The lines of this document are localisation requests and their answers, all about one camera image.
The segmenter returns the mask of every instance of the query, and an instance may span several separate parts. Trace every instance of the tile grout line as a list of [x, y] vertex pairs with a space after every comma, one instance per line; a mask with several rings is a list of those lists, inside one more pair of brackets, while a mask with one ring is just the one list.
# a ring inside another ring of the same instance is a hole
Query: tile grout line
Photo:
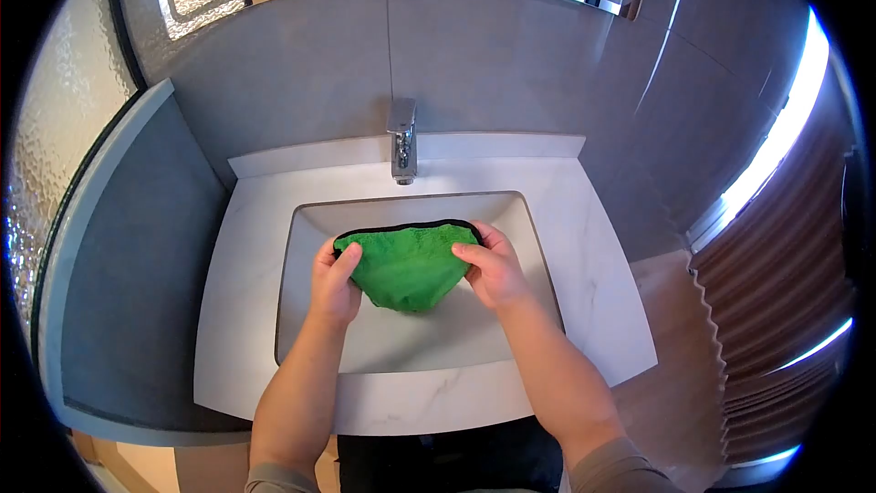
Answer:
[[389, 96], [395, 99], [395, 91], [392, 88], [392, 46], [389, 37], [389, 0], [386, 0], [386, 54], [389, 57]]

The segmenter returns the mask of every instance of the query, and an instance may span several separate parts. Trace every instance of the light strip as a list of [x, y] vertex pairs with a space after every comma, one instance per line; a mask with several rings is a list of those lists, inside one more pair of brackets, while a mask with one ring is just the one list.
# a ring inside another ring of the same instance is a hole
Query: light strip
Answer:
[[797, 453], [798, 449], [800, 449], [800, 446], [791, 447], [788, 451], [782, 451], [781, 453], [778, 453], [776, 455], [770, 455], [768, 457], [764, 457], [763, 459], [758, 459], [757, 461], [740, 462], [739, 464], [732, 465], [731, 468], [755, 467], [759, 464], [781, 461], [782, 459], [787, 459], [788, 457], [793, 456], [795, 453]]
[[825, 346], [830, 345], [830, 344], [831, 344], [832, 342], [834, 342], [834, 341], [835, 341], [840, 335], [844, 334], [844, 333], [845, 333], [845, 330], [847, 330], [847, 329], [849, 329], [849, 328], [851, 327], [851, 321], [852, 321], [852, 319], [849, 318], [849, 319], [846, 321], [846, 323], [840, 325], [840, 327], [839, 327], [839, 329], [838, 329], [837, 331], [835, 331], [834, 333], [830, 334], [830, 336], [829, 336], [827, 339], [825, 339], [824, 341], [821, 341], [820, 343], [818, 343], [817, 345], [815, 345], [815, 346], [812, 348], [812, 350], [809, 350], [806, 354], [804, 354], [804, 355], [802, 355], [802, 356], [797, 356], [796, 358], [794, 358], [794, 360], [792, 360], [792, 361], [786, 363], [785, 365], [783, 365], [783, 367], [778, 367], [778, 368], [776, 368], [776, 369], [770, 371], [769, 373], [767, 373], [767, 375], [769, 375], [770, 373], [775, 373], [775, 372], [778, 371], [779, 369], [784, 369], [785, 367], [793, 366], [794, 364], [796, 364], [796, 363], [799, 362], [800, 360], [806, 360], [809, 356], [812, 356], [812, 355], [816, 354], [816, 352], [818, 352], [819, 350], [821, 350], [821, 349], [824, 348]]
[[639, 104], [636, 105], [636, 110], [632, 113], [639, 113], [639, 107], [642, 106], [642, 101], [645, 100], [645, 95], [648, 89], [651, 88], [651, 82], [654, 80], [654, 74], [657, 72], [657, 67], [660, 66], [660, 60], [663, 58], [663, 50], [666, 49], [666, 42], [669, 40], [669, 32], [672, 30], [672, 24], [675, 23], [675, 12], [678, 11], [678, 5], [682, 0], [675, 0], [675, 5], [672, 8], [672, 15], [669, 17], [669, 26], [666, 27], [666, 34], [663, 36], [663, 44], [661, 44], [660, 52], [657, 53], [657, 61], [654, 62], [654, 68], [651, 69], [651, 76], [648, 77], [648, 83], [645, 84], [645, 91], [642, 92], [642, 97], [639, 98]]
[[806, 43], [794, 83], [787, 95], [787, 104], [776, 117], [754, 159], [721, 195], [726, 209], [719, 220], [719, 228], [730, 223], [739, 210], [757, 195], [794, 145], [816, 103], [827, 68], [828, 53], [827, 37], [818, 24], [816, 13], [810, 8]]

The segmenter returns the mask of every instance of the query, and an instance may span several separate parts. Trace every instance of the white marble vanity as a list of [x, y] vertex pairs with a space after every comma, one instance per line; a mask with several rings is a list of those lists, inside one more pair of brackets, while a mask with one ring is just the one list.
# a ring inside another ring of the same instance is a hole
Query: white marble vanity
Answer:
[[[387, 137], [273, 149], [229, 160], [239, 177], [216, 240], [198, 324], [194, 401], [251, 420], [277, 362], [280, 284], [300, 205], [520, 192], [567, 336], [609, 385], [657, 363], [624, 252], [577, 160], [584, 137], [421, 134], [420, 173], [390, 177]], [[334, 433], [402, 435], [532, 415], [514, 360], [394, 373], [344, 373]]]

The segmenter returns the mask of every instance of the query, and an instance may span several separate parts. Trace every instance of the rectangular sink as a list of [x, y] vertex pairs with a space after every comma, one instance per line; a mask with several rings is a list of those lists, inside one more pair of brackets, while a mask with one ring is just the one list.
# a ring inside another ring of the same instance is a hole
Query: rectangular sink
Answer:
[[[535, 297], [562, 325], [542, 249], [520, 192], [308, 204], [292, 214], [280, 284], [277, 363], [286, 357], [301, 329], [310, 302], [313, 256], [327, 238], [356, 228], [443, 219], [480, 220], [506, 233]], [[340, 371], [425, 371], [511, 358], [496, 316], [480, 303], [463, 279], [434, 309], [422, 314], [378, 308], [363, 295], [359, 313], [347, 331]]]

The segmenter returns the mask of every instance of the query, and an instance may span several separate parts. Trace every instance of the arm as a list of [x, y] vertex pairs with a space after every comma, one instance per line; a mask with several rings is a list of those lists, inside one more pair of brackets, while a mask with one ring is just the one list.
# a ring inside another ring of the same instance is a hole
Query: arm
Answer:
[[563, 449], [570, 468], [593, 450], [626, 436], [605, 380], [535, 300], [505, 235], [476, 221], [486, 247], [454, 244], [473, 267], [466, 275], [496, 312], [535, 412]]
[[308, 315], [258, 401], [250, 446], [251, 467], [276, 463], [314, 483], [313, 467], [329, 442], [344, 336], [362, 301], [362, 291], [349, 281], [362, 248], [351, 244], [335, 261], [333, 242], [313, 259]]

